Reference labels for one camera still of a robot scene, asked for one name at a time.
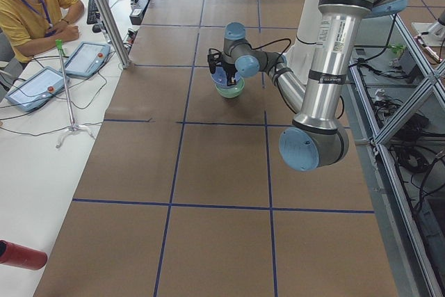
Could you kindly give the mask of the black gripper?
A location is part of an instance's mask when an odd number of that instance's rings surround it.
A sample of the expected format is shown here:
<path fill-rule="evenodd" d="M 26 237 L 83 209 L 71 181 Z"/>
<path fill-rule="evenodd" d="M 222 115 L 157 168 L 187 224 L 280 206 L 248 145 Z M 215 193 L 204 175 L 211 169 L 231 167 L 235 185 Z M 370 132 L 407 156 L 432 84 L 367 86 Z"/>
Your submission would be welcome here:
<path fill-rule="evenodd" d="M 225 63 L 224 64 L 224 71 L 226 75 L 227 80 L 227 86 L 234 86 L 236 84 L 236 67 L 234 64 Z"/>

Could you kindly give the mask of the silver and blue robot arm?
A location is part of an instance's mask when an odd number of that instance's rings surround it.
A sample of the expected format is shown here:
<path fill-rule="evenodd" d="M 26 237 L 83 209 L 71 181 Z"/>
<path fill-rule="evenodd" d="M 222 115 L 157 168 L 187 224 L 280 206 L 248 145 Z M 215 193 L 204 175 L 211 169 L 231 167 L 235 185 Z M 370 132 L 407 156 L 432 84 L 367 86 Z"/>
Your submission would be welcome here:
<path fill-rule="evenodd" d="M 222 52 L 208 58 L 209 68 L 224 74 L 228 86 L 266 73 L 294 113 L 279 140 L 285 163 L 299 171 L 329 166 L 348 151 L 348 136 L 335 113 L 359 25 L 365 18 L 396 14 L 407 3 L 305 0 L 296 41 L 287 53 L 252 48 L 244 25 L 232 22 L 225 28 Z"/>

